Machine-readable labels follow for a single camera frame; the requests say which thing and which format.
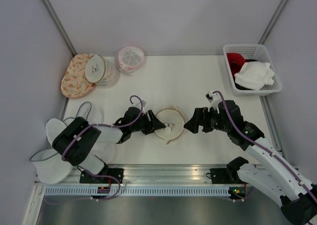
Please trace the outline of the beige round mesh laundry bag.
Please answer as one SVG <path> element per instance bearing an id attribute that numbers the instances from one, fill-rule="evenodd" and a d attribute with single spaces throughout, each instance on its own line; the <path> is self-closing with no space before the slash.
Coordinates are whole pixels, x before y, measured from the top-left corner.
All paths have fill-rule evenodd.
<path id="1" fill-rule="evenodd" d="M 166 144 L 177 140 L 183 134 L 186 117 L 178 107 L 173 105 L 164 107 L 156 113 L 156 118 L 165 125 L 165 128 L 155 130 L 155 135 Z"/>

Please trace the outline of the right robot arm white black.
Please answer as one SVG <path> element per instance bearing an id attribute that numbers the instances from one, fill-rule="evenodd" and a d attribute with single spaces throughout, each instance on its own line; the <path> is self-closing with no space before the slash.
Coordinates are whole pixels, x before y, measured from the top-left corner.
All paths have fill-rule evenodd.
<path id="1" fill-rule="evenodd" d="M 243 157 L 226 166 L 232 183 L 252 185 L 273 200 L 293 225 L 306 225 L 317 215 L 317 186 L 294 169 L 253 123 L 245 121 L 233 100 L 220 102 L 217 108 L 196 108 L 184 128 L 198 133 L 225 132 L 230 141 L 254 157 L 269 172 L 259 171 Z"/>

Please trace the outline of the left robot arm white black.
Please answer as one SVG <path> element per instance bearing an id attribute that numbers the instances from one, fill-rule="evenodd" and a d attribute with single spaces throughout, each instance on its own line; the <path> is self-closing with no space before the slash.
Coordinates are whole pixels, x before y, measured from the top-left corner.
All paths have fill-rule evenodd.
<path id="1" fill-rule="evenodd" d="M 132 133 L 141 131 L 144 135 L 164 129 L 166 125 L 152 112 L 142 112 L 137 107 L 129 107 L 124 116 L 114 125 L 92 125 L 83 117 L 75 118 L 54 140 L 53 148 L 62 160 L 82 170 L 84 183 L 109 183 L 120 178 L 109 171 L 109 167 L 91 150 L 96 143 L 122 144 Z"/>

